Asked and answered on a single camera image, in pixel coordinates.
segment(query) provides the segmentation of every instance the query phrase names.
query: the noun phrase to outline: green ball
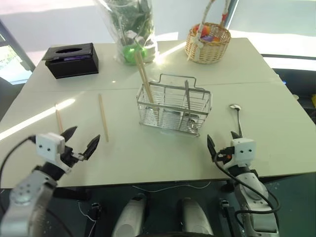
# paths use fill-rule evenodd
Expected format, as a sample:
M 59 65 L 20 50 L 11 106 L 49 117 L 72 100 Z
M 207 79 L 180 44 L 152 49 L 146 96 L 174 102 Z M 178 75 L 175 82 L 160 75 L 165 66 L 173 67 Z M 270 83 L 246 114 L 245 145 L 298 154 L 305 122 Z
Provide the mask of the green ball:
M 147 50 L 138 45 L 127 45 L 123 47 L 123 55 L 127 63 L 136 64 L 136 61 L 135 61 L 136 50 L 141 50 L 143 58 L 146 56 Z

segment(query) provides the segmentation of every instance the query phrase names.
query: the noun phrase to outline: white table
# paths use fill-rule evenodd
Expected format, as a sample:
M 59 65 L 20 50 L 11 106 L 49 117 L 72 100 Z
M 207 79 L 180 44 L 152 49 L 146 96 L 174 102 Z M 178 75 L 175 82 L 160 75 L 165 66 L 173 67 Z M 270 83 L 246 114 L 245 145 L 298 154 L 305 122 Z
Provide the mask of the white table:
M 206 136 L 210 134 L 217 149 L 229 146 L 230 131 L 237 131 L 237 117 L 228 105 L 238 103 L 242 106 L 244 135 L 257 142 L 251 168 L 260 176 L 316 171 L 315 126 L 282 82 L 207 85 L 205 89 L 213 93 L 213 110 L 198 138 L 139 125 L 137 89 L 22 91 L 1 121 L 0 131 L 40 114 L 56 102 L 75 99 L 60 111 L 65 128 L 79 126 L 68 144 L 80 152 L 96 134 L 101 134 L 101 140 L 91 159 L 77 163 L 59 186 L 217 180 L 225 175 L 211 162 Z M 98 93 L 104 100 L 109 143 L 104 138 Z M 1 153 L 4 156 L 30 134 L 49 131 L 58 132 L 55 114 L 0 141 Z M 25 144 L 7 163 L 2 186 L 13 187 L 37 164 L 42 160 L 35 146 Z
M 170 73 L 197 78 L 197 85 L 254 83 L 279 81 L 279 77 L 266 64 L 248 39 L 232 39 L 223 59 L 212 65 L 187 61 L 185 42 L 158 42 L 162 55 L 157 62 L 148 64 L 146 70 L 152 79 L 160 73 Z M 27 92 L 108 90 L 139 88 L 137 67 L 121 65 L 113 59 L 114 44 L 95 44 L 99 58 L 99 74 L 56 80 L 44 61 L 41 61 L 24 86 Z

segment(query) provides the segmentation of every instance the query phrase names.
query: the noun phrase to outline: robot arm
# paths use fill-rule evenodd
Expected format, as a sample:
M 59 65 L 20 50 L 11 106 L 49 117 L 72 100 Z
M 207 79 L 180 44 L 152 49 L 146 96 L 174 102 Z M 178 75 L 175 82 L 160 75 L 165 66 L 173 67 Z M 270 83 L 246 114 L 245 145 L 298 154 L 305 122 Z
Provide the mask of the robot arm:
M 268 201 L 268 190 L 249 169 L 255 157 L 255 142 L 247 138 L 235 138 L 230 147 L 216 153 L 214 142 L 208 136 L 207 146 L 220 170 L 236 181 L 235 196 L 241 208 L 238 212 L 242 214 L 247 236 L 278 237 L 277 220 Z M 220 167 L 217 161 L 222 161 L 224 166 Z
M 66 130 L 61 135 L 39 134 L 33 141 L 37 153 L 45 160 L 20 182 L 10 193 L 10 205 L 5 213 L 0 233 L 2 237 L 40 237 L 46 208 L 57 187 L 57 181 L 79 160 L 88 160 L 95 151 L 100 135 L 88 144 L 83 154 L 76 154 L 65 146 L 77 127 Z

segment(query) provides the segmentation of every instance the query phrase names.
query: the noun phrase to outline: metal spoon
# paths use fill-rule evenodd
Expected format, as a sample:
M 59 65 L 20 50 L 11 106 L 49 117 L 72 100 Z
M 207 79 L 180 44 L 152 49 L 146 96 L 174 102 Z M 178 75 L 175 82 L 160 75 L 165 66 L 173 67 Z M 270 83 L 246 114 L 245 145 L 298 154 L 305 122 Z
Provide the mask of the metal spoon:
M 237 110 L 239 136 L 242 137 L 242 131 L 241 131 L 241 125 L 240 125 L 240 119 L 239 119 L 239 111 L 241 110 L 241 106 L 238 104 L 231 104 L 229 105 L 229 107 L 232 108 L 233 110 Z

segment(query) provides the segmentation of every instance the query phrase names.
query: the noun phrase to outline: black tissue box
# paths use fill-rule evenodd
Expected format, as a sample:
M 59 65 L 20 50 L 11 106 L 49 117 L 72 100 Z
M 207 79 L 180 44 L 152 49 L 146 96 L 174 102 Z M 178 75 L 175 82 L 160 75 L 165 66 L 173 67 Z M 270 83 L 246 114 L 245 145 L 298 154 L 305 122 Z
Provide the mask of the black tissue box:
M 57 79 L 99 73 L 93 43 L 49 48 L 43 60 Z

